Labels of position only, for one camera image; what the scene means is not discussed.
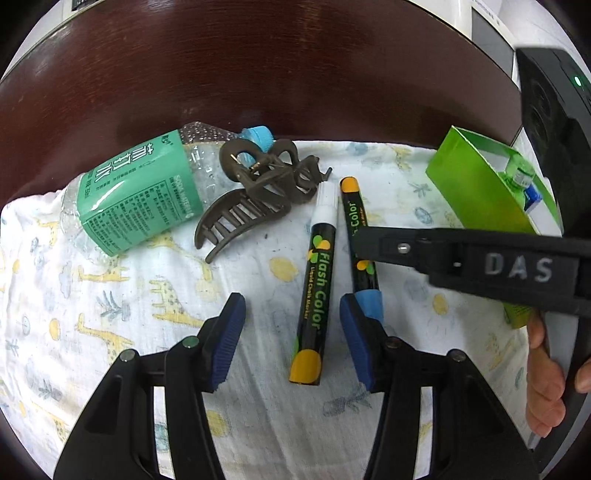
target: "human hand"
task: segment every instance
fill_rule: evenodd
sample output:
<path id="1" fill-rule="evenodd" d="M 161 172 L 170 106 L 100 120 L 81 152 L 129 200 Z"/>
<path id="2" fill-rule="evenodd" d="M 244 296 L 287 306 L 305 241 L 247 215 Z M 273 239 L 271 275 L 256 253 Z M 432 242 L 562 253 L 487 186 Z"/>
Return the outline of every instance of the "human hand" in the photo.
<path id="1" fill-rule="evenodd" d="M 561 399 L 564 374 L 544 349 L 545 329 L 536 312 L 527 324 L 530 354 L 527 359 L 527 409 L 525 418 L 531 430 L 547 437 L 553 427 L 563 421 L 566 409 Z M 574 387 L 579 393 L 591 391 L 591 359 L 577 372 Z"/>

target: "open green box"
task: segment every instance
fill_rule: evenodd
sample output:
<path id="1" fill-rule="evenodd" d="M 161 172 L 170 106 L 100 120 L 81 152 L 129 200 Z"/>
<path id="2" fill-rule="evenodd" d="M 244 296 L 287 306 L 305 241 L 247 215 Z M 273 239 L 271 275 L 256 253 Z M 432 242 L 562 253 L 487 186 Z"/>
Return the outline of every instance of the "open green box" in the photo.
<path id="1" fill-rule="evenodd" d="M 498 172 L 517 153 L 484 135 L 452 127 L 433 155 L 427 175 L 465 228 L 559 235 L 556 203 L 540 177 L 533 181 L 543 198 L 536 207 L 536 222 L 499 177 Z M 513 304 L 505 304 L 505 311 L 514 328 L 524 326 L 530 314 L 529 307 Z"/>

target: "metal bolt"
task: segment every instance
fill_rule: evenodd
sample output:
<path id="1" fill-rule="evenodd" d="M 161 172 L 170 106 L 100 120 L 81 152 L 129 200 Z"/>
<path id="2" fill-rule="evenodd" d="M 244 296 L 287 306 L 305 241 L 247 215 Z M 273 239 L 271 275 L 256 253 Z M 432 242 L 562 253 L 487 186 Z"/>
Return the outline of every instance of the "metal bolt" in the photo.
<path id="1" fill-rule="evenodd" d="M 185 348 L 194 348 L 197 345 L 199 345 L 199 339 L 194 335 L 188 336 L 183 339 L 183 347 Z"/>
<path id="2" fill-rule="evenodd" d="M 400 348 L 402 346 L 402 340 L 398 337 L 389 337 L 386 339 L 387 348 Z"/>
<path id="3" fill-rule="evenodd" d="M 133 360 L 134 357 L 135 357 L 135 352 L 131 348 L 129 348 L 127 350 L 123 350 L 121 352 L 121 354 L 119 355 L 119 359 L 122 362 L 129 362 L 130 360 Z"/>
<path id="4" fill-rule="evenodd" d="M 410 245 L 409 244 L 398 244 L 398 253 L 402 255 L 406 255 L 410 252 Z"/>
<path id="5" fill-rule="evenodd" d="M 455 362 L 463 362 L 466 359 L 466 354 L 461 350 L 452 350 L 449 352 L 449 356 L 452 357 L 452 360 Z"/>

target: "patterned fabric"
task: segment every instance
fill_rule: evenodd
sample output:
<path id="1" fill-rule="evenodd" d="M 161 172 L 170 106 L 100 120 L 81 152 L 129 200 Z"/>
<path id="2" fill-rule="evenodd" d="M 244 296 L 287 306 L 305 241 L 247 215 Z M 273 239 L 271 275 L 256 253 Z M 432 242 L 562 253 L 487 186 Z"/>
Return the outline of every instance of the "patterned fabric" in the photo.
<path id="1" fill-rule="evenodd" d="M 375 226 L 459 227 L 425 175 L 432 150 L 354 142 L 299 142 L 334 180 L 353 175 Z M 337 229 L 330 325 L 319 387 L 287 380 L 313 205 L 232 242 L 212 265 L 193 246 L 195 222 L 162 233 L 98 267 L 65 241 L 61 193 L 16 200 L 1 216 L 0 406 L 51 476 L 69 431 L 118 354 L 170 348 L 241 292 L 248 315 L 228 380 L 206 395 L 220 461 L 234 479 L 362 477 L 382 395 L 360 384 L 338 305 L 352 289 L 344 216 Z M 386 330 L 418 349 L 464 349 L 524 437 L 527 335 L 505 323 L 500 303 L 430 287 L 405 267 L 378 265 Z M 162 473 L 173 476 L 164 395 L 155 394 Z M 417 477 L 428 471 L 432 428 L 423 395 Z"/>

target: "green bottle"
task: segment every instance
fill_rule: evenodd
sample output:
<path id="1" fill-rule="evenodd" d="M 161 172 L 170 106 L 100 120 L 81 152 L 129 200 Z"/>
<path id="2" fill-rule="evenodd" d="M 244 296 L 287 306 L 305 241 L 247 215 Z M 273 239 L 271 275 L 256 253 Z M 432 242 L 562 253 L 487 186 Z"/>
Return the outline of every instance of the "green bottle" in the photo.
<path id="1" fill-rule="evenodd" d="M 500 172 L 499 177 L 505 182 L 519 206 L 525 209 L 525 189 L 531 185 L 535 177 L 531 163 L 515 153 L 509 158 L 505 171 Z"/>

